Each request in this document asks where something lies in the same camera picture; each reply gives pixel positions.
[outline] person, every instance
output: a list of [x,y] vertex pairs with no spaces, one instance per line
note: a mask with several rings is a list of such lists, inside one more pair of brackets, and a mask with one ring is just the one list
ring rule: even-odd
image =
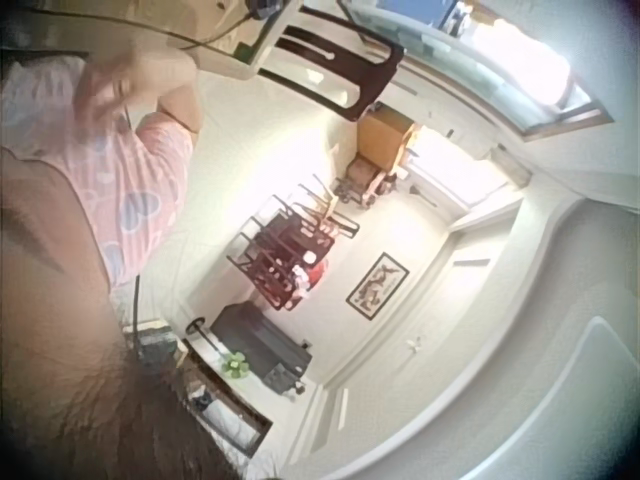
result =
[[[109,301],[182,208],[196,72],[177,50],[136,48],[3,79],[1,440],[17,478],[240,478],[176,371],[127,349]],[[123,107],[155,99],[131,130]]]

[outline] floral pink shirt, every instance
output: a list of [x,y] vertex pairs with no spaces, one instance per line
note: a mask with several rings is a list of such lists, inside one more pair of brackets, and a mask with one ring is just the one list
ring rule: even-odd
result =
[[[2,147],[62,173],[86,214],[112,287],[134,278],[184,205],[189,132],[162,113],[134,132],[124,114],[80,125],[72,107],[84,62],[13,65],[2,88]],[[105,100],[113,97],[106,94]]]

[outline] dark wooden chair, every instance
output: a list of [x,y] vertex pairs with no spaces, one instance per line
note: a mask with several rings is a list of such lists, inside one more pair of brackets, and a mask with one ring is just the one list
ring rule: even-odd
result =
[[[289,26],[285,29],[282,37],[276,42],[277,48],[281,48],[315,63],[359,87],[360,96],[350,107],[338,105],[319,93],[267,69],[261,69],[259,74],[310,98],[351,122],[357,121],[369,105],[376,101],[395,75],[398,65],[404,58],[404,48],[382,35],[328,13],[305,6],[300,8],[300,12],[320,20],[334,23],[388,47],[389,57],[381,63],[374,63],[326,38],[300,27]],[[315,48],[309,48],[305,44],[312,45]]]

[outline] hair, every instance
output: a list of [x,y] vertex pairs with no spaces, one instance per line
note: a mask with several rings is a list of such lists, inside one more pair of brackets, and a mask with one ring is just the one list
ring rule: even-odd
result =
[[131,352],[120,363],[118,372],[87,379],[46,440],[11,430],[3,418],[3,456],[20,468],[18,478],[242,478],[189,411],[175,368],[150,368]]

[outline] picture frame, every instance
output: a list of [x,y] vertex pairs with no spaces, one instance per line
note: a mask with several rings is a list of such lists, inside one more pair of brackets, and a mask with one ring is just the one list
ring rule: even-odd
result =
[[373,320],[408,276],[408,269],[383,252],[349,294],[347,303],[366,319]]

